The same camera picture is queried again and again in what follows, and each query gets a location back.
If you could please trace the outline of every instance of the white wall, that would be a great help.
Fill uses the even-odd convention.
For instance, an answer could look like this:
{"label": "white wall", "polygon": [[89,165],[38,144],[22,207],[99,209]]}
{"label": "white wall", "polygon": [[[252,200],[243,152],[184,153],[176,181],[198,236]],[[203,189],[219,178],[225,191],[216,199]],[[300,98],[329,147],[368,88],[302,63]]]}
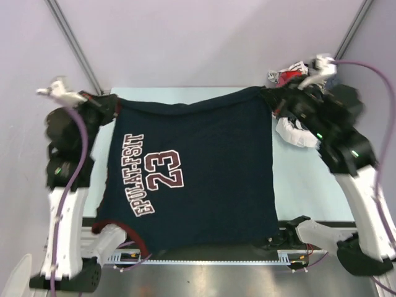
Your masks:
{"label": "white wall", "polygon": [[44,1],[1,1],[0,37],[1,294],[24,254],[39,271],[48,234],[44,118],[57,106],[35,89],[59,74],[77,90],[89,84]]}
{"label": "white wall", "polygon": [[58,0],[103,88],[262,85],[335,53],[363,0]]}
{"label": "white wall", "polygon": [[[396,1],[374,1],[344,59],[362,60],[381,69],[396,86]],[[380,78],[370,70],[358,66],[338,68],[343,82],[357,88],[366,105],[366,113],[358,126],[379,153],[389,118],[389,96]],[[396,219],[396,139],[394,138],[389,157],[384,164],[383,187],[389,209]]]}

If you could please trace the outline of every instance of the metal pole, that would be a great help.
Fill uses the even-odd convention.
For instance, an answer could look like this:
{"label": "metal pole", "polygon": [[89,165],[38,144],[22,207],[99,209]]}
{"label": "metal pole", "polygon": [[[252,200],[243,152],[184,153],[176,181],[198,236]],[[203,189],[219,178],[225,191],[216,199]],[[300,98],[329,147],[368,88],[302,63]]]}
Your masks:
{"label": "metal pole", "polygon": [[92,85],[93,89],[98,95],[103,94],[103,89],[100,87],[100,84],[95,77],[95,74],[92,71],[90,64],[88,63],[87,58],[84,55],[84,52],[81,49],[72,29],[70,28],[69,23],[67,22],[61,7],[59,6],[57,0],[45,0],[47,3],[52,15],[55,18],[55,21],[58,23],[59,28],[65,36],[66,41],[71,47],[75,57],[77,58],[82,70],[88,78],[88,81]]}
{"label": "metal pole", "polygon": [[351,26],[349,27],[343,41],[341,42],[341,45],[338,48],[337,53],[335,54],[335,59],[342,59],[343,55],[345,54],[347,48],[349,47],[353,37],[355,37],[361,23],[363,22],[373,2],[374,0],[363,1],[356,17],[353,19]]}

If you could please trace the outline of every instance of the white cloth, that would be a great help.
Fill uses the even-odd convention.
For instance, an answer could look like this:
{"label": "white cloth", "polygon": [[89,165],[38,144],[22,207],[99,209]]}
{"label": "white cloth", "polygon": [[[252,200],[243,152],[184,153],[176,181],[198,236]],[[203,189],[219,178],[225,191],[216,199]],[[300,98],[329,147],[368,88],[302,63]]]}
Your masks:
{"label": "white cloth", "polygon": [[275,129],[284,141],[297,147],[316,147],[318,139],[307,130],[294,128],[288,118],[280,118]]}

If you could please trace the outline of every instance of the t-shirt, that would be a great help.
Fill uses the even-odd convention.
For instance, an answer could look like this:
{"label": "t-shirt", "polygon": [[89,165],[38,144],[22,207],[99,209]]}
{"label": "t-shirt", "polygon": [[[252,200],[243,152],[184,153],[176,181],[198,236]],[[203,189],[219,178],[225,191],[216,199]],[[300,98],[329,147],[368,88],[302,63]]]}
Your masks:
{"label": "t-shirt", "polygon": [[117,224],[143,255],[275,235],[272,117],[259,91],[191,105],[119,99],[93,232]]}

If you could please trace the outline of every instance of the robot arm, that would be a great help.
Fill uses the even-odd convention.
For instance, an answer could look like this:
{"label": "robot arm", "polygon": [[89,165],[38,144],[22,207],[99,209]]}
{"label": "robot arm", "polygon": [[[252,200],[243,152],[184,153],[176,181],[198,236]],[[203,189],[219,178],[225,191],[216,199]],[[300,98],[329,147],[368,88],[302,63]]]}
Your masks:
{"label": "robot arm", "polygon": [[358,233],[333,230],[307,217],[291,225],[301,242],[337,255],[349,273],[381,275],[393,269],[396,228],[382,191],[374,195],[377,161],[371,144],[353,127],[363,104],[357,91],[345,85],[324,98],[313,96],[310,88],[336,73],[327,56],[318,55],[313,65],[313,76],[294,78],[279,90],[263,89],[262,94],[278,118],[291,113],[318,138],[318,151],[345,193]]}
{"label": "robot arm", "polygon": [[75,93],[67,88],[63,77],[55,78],[49,88],[39,89],[37,93],[49,96],[81,115],[87,128],[88,154],[71,190],[62,199],[66,184],[80,162],[82,142],[75,122],[64,108],[51,112],[46,119],[46,134],[51,140],[46,168],[47,187],[50,189],[48,247],[40,273],[30,279],[30,288],[49,290],[51,275],[54,274],[56,290],[91,293],[99,284],[101,267],[126,240],[126,234],[120,227],[108,225],[90,246],[80,250],[80,228],[94,164],[89,155],[99,127],[110,123],[116,116],[117,96],[95,97],[86,92]]}

